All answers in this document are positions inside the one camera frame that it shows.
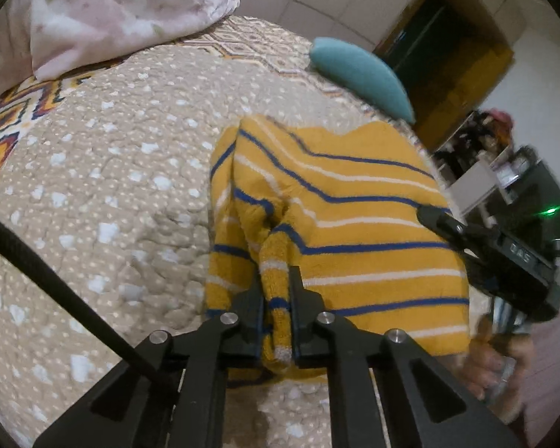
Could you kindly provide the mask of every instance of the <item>pink cloth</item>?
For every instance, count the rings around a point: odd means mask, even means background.
[[[493,107],[487,113],[493,119],[497,119],[498,121],[504,123],[505,125],[508,125],[510,129],[512,129],[512,127],[514,126],[514,119],[512,119],[512,116],[506,113],[505,111],[501,111]]]
[[[8,0],[0,10],[0,94],[34,75],[82,65],[201,31],[239,0]]]

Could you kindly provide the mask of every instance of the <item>human hand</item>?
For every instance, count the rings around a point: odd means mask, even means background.
[[[491,321],[483,317],[479,321],[477,335],[469,346],[469,355],[458,372],[460,381],[479,400],[485,398],[486,389],[500,382],[504,365],[503,356],[491,345]],[[506,355],[516,360],[514,372],[508,379],[506,389],[490,406],[493,413],[505,423],[512,422],[522,407],[520,387],[534,356],[533,341],[529,335],[513,335],[506,346]]]

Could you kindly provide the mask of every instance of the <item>bed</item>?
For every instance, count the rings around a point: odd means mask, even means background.
[[[391,122],[309,68],[310,42],[231,16],[201,34],[0,97],[0,219],[132,344],[201,322],[208,166],[220,131],[264,113],[345,133]],[[487,308],[471,296],[471,324]],[[22,446],[118,362],[0,258],[0,422]],[[329,447],[323,382],[231,391],[231,446]]]

